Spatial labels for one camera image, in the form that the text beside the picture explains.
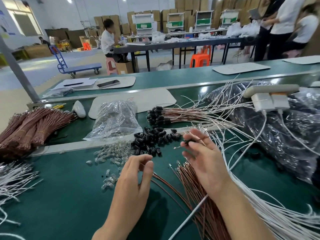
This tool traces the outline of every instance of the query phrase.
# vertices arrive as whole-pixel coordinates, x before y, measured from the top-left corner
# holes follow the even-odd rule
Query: black hair
[[[314,15],[318,15],[318,12],[316,10],[317,4],[316,3],[312,3],[312,4],[308,4],[305,7],[303,7],[301,9],[302,12],[307,12],[307,13],[311,13]]]
[[[103,26],[105,29],[111,28],[114,25],[114,22],[111,19],[106,19],[103,21]]]

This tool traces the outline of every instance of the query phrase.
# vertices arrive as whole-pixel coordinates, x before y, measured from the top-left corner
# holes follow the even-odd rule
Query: beige floor
[[[227,60],[230,61],[232,60],[232,56],[235,53],[235,51],[230,50],[228,54]],[[213,62],[221,62],[222,58],[222,52],[216,52],[214,53],[214,59]],[[165,63],[169,60],[172,59],[172,56],[162,56],[162,57],[154,57],[150,58],[150,67],[155,68],[157,67],[160,63]],[[186,64],[190,64],[190,59],[191,55],[186,56]],[[95,63],[95,62],[101,62],[102,63],[102,69],[100,70],[99,76],[106,76],[106,64],[105,64],[105,56],[103,53],[97,53],[93,56],[87,56],[85,57],[80,63],[77,65],[84,65],[88,63]],[[177,65],[179,63],[179,56],[176,55],[174,57],[174,62]],[[146,70],[147,68],[147,63],[146,59],[144,56],[140,57],[138,60],[138,65],[139,68],[142,70]],[[89,77],[92,76],[93,72],[88,71],[88,72],[81,72],[77,74],[77,78],[82,78],[82,77]],[[40,86],[35,87],[35,91],[39,94],[59,82],[60,80],[63,79],[70,79],[70,76],[67,74],[59,74],[50,80],[46,81],[45,83],[41,84]],[[29,96],[25,92],[23,88],[21,89],[14,89],[14,90],[9,90],[9,91],[1,91],[0,92],[0,111],[1,117],[0,117],[0,131],[2,132],[7,124],[9,119],[14,113],[22,113],[27,110],[26,104],[30,101]]]

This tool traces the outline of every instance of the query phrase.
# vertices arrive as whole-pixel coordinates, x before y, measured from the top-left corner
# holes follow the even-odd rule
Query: blue platform cart
[[[62,74],[70,74],[71,78],[76,78],[76,72],[82,72],[87,70],[94,70],[94,74],[99,74],[99,68],[102,68],[101,63],[93,63],[87,65],[78,65],[73,67],[68,67],[61,52],[55,45],[50,46],[50,50],[56,56],[59,64],[57,65],[58,70]]]

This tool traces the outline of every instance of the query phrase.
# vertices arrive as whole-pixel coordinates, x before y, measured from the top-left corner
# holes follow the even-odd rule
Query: right hand
[[[189,151],[182,152],[182,155],[193,166],[209,197],[216,201],[223,188],[232,183],[219,148],[198,129],[190,129],[190,134],[184,134],[183,138],[196,141],[190,141],[189,146],[182,141],[180,145]]]

